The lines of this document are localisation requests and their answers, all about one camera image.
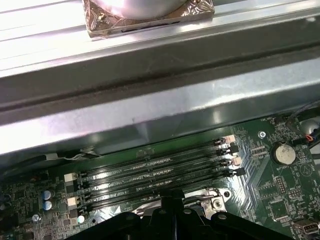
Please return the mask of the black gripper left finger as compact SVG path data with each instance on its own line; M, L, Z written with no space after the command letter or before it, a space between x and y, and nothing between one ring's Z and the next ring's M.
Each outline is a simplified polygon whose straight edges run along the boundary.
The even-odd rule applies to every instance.
M122 212L108 220L68 237L69 240L154 240L157 229L169 229L169 207L172 206L173 191L160 191L160 208L152 215L139 216L133 212Z

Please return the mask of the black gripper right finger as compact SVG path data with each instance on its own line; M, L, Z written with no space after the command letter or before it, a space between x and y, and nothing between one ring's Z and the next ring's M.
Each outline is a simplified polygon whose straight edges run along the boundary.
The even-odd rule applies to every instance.
M253 223L225 210L218 190L185 196L173 191L174 230L179 240L290 240L289 236Z

